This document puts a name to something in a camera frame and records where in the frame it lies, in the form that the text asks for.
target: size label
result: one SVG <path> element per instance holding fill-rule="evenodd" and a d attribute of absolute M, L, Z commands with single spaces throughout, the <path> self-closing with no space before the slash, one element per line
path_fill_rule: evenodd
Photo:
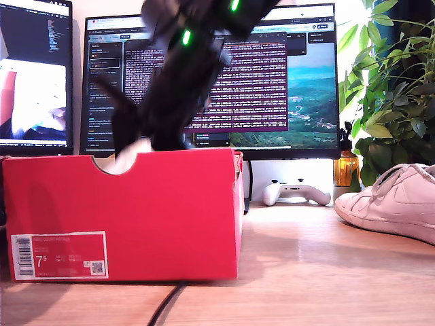
<path fill-rule="evenodd" d="M 11 236 L 16 280 L 108 278 L 105 232 Z"/>

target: white shoe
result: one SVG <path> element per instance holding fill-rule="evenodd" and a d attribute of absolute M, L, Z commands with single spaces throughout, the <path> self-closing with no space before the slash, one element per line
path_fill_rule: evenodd
<path fill-rule="evenodd" d="M 435 245 L 434 175 L 435 165 L 397 165 L 363 192 L 338 197 L 335 211 L 359 228 Z"/>

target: black cable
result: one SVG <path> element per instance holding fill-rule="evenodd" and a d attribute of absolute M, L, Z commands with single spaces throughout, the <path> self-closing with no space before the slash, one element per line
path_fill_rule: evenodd
<path fill-rule="evenodd" d="M 153 314 L 151 321 L 148 323 L 148 326 L 155 326 L 155 324 L 157 323 L 157 320 L 160 317 L 160 315 L 162 314 L 163 310 L 168 306 L 168 304 L 175 297 L 175 295 L 178 292 L 180 292 L 181 290 L 183 290 L 184 287 L 186 287 L 186 284 L 187 283 L 184 281 L 180 282 L 178 284 L 178 286 L 176 288 L 174 288 L 174 290 L 172 290 L 172 292 L 170 292 L 170 294 L 168 294 L 168 296 L 164 299 L 164 301 L 159 305 L 159 307 L 157 308 L 157 310 Z"/>
<path fill-rule="evenodd" d="M 252 188 L 254 184 L 254 174 L 252 173 L 252 163 L 251 161 L 247 161 L 247 165 L 249 167 L 249 201 L 252 201 Z"/>

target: wooden desk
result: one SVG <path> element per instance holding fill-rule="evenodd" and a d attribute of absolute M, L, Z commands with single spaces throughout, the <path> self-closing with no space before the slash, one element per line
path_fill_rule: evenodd
<path fill-rule="evenodd" d="M 173 286 L 14 284 L 4 253 L 2 325 L 146 325 Z M 190 286 L 163 317 L 168 326 L 433 325 L 435 247 L 353 228 L 332 207 L 254 204 L 240 279 Z"/>

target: green led light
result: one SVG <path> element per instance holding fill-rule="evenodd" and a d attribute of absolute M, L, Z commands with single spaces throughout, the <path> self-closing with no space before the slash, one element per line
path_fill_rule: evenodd
<path fill-rule="evenodd" d="M 237 10 L 237 7 L 239 6 L 239 2 L 240 2 L 240 0 L 232 0 L 232 5 L 231 5 L 232 11 L 235 12 Z"/>
<path fill-rule="evenodd" d="M 190 41 L 190 31 L 185 31 L 183 36 L 183 44 L 186 46 Z"/>

